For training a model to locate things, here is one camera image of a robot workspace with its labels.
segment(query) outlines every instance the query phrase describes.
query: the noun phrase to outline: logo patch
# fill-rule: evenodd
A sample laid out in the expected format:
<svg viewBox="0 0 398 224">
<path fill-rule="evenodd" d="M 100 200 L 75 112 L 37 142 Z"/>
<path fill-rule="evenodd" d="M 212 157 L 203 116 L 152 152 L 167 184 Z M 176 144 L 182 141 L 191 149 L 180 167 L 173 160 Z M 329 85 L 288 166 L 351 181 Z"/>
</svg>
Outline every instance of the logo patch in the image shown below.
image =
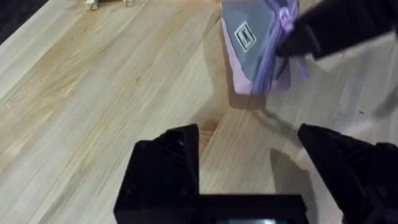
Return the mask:
<svg viewBox="0 0 398 224">
<path fill-rule="evenodd" d="M 251 31 L 247 21 L 238 27 L 235 31 L 235 36 L 245 53 L 256 43 L 256 37 Z"/>
</svg>

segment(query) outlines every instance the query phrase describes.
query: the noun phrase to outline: wooden table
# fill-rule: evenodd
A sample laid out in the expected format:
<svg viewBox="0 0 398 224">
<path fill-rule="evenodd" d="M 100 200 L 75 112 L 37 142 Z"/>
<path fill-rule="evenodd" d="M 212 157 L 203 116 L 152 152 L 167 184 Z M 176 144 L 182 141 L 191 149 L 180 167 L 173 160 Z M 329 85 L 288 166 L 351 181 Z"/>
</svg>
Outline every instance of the wooden table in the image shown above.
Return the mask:
<svg viewBox="0 0 398 224">
<path fill-rule="evenodd" d="M 134 143 L 190 123 L 203 193 L 300 192 L 312 223 L 338 223 L 296 131 L 398 143 L 393 36 L 248 98 L 231 89 L 218 3 L 136 4 L 50 0 L 0 46 L 0 223 L 115 223 Z"/>
</svg>

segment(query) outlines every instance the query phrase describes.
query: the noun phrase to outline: purple pouch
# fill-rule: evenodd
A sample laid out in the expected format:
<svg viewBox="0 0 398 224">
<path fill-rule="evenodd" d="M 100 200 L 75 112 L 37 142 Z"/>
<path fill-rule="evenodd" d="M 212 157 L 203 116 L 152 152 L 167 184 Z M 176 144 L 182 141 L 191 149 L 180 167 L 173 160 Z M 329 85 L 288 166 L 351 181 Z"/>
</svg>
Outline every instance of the purple pouch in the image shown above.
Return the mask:
<svg viewBox="0 0 398 224">
<path fill-rule="evenodd" d="M 293 29 L 297 0 L 224 0 L 221 12 L 234 89 L 241 95 L 266 95 L 290 87 L 287 58 L 275 55 L 280 40 Z M 297 65 L 304 78 L 303 58 Z"/>
</svg>

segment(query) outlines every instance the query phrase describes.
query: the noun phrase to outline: purple zipper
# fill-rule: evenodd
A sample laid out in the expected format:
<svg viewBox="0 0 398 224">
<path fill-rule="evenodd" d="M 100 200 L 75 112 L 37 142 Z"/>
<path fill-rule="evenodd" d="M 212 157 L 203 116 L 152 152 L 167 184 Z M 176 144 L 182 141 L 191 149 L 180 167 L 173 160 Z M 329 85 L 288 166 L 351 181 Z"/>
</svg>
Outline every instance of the purple zipper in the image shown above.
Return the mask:
<svg viewBox="0 0 398 224">
<path fill-rule="evenodd" d="M 289 32 L 293 29 L 293 20 L 298 13 L 297 1 L 288 0 L 288 7 L 280 7 L 274 0 L 267 0 L 271 8 L 275 12 L 277 12 L 278 20 L 275 23 L 275 29 L 271 34 L 271 48 L 265 49 L 264 56 L 260 62 L 259 70 L 257 71 L 257 76 L 254 82 L 252 93 L 255 95 L 259 95 L 262 93 L 268 93 L 271 91 L 272 85 L 272 75 L 270 74 L 269 67 L 274 63 L 274 54 L 276 51 L 276 41 L 279 41 L 283 34 L 283 30 Z M 303 78 L 308 77 L 307 65 L 303 58 L 299 58 L 297 61 L 297 65 L 300 69 L 300 73 Z"/>
<path fill-rule="evenodd" d="M 274 1 L 274 0 L 267 0 L 266 2 L 269 3 L 271 8 L 275 12 L 279 12 L 279 5 Z M 280 22 L 278 19 L 275 20 L 275 28 L 272 30 L 272 34 L 270 36 L 271 39 L 271 48 L 265 49 L 265 52 L 263 54 L 262 60 L 260 62 L 259 69 L 257 71 L 256 79 L 254 81 L 254 86 L 252 93 L 255 95 L 260 95 L 264 92 L 268 92 L 269 89 L 271 88 L 271 82 L 268 82 L 270 79 L 272 79 L 272 74 L 271 77 L 269 76 L 269 73 L 267 73 L 267 69 L 269 68 L 270 64 L 274 61 L 274 58 L 270 60 L 271 54 L 275 54 L 275 42 L 278 40 L 281 35 L 282 35 L 282 29 L 280 26 Z"/>
</svg>

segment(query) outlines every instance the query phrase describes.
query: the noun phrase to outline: screen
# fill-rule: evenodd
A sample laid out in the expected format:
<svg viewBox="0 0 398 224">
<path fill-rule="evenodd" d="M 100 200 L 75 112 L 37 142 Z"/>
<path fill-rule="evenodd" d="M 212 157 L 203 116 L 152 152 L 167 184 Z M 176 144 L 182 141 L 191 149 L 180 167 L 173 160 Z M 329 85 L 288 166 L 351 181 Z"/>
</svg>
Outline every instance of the screen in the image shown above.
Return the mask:
<svg viewBox="0 0 398 224">
<path fill-rule="evenodd" d="M 285 221 L 270 220 L 270 219 L 256 219 L 256 220 L 218 220 L 216 224 L 287 224 Z"/>
</svg>

